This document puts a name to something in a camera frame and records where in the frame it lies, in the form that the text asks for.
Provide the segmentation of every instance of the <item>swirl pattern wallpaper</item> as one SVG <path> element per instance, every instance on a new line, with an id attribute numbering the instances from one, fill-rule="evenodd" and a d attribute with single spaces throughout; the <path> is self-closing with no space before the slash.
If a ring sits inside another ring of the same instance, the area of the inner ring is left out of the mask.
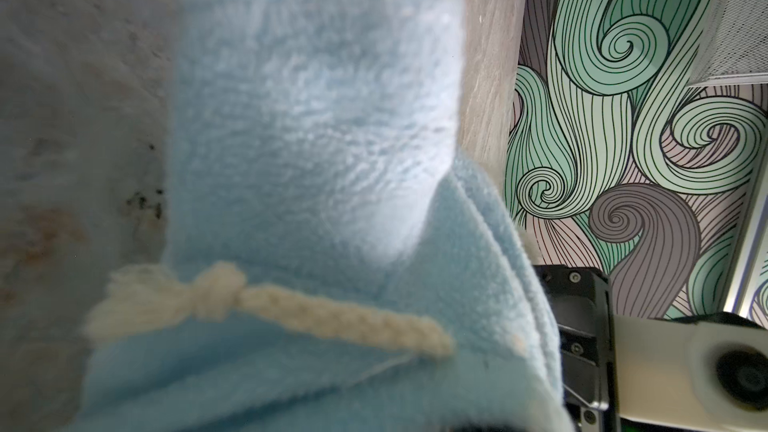
<path id="1" fill-rule="evenodd" d="M 546 263 L 609 273 L 619 314 L 724 293 L 768 85 L 686 87 L 710 2 L 526 0 L 507 207 Z M 768 283 L 752 312 L 768 324 Z"/>

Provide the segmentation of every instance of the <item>gray marble surface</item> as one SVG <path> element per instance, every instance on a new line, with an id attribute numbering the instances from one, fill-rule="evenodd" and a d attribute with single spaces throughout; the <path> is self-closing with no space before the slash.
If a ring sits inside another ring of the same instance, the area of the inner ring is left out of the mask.
<path id="1" fill-rule="evenodd" d="M 504 175 L 524 0 L 467 0 L 460 142 Z M 158 259 L 174 0 L 0 0 L 0 430 L 78 407 L 83 314 Z"/>

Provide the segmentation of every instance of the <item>yarn knot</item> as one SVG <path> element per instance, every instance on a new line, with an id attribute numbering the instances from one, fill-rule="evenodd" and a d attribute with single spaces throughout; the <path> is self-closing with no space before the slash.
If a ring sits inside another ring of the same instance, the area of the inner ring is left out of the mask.
<path id="1" fill-rule="evenodd" d="M 206 322 L 222 322 L 237 306 L 248 279 L 231 262 L 217 262 L 192 282 L 192 308 L 195 317 Z"/>

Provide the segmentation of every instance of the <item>blurry foreground fabric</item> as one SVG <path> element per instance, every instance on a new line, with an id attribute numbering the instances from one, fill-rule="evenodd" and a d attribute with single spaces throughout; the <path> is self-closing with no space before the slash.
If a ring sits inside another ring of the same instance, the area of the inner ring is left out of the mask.
<path id="1" fill-rule="evenodd" d="M 194 318 L 94 352 L 67 430 L 570 430 L 558 330 L 456 153 L 461 0 L 181 0 L 163 262 L 433 318 L 420 358 Z"/>

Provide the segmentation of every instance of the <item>stained surface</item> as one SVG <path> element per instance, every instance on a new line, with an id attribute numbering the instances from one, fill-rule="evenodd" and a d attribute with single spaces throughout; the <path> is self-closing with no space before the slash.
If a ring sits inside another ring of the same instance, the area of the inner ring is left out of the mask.
<path id="1" fill-rule="evenodd" d="M 621 314 L 706 314 L 724 292 L 768 86 L 686 88 L 708 6 L 527 0 L 506 201 L 546 263 L 609 272 Z"/>
<path id="2" fill-rule="evenodd" d="M 501 186 L 524 0 L 467 0 L 462 145 Z M 0 430 L 78 406 L 78 326 L 158 259 L 174 0 L 0 0 Z"/>

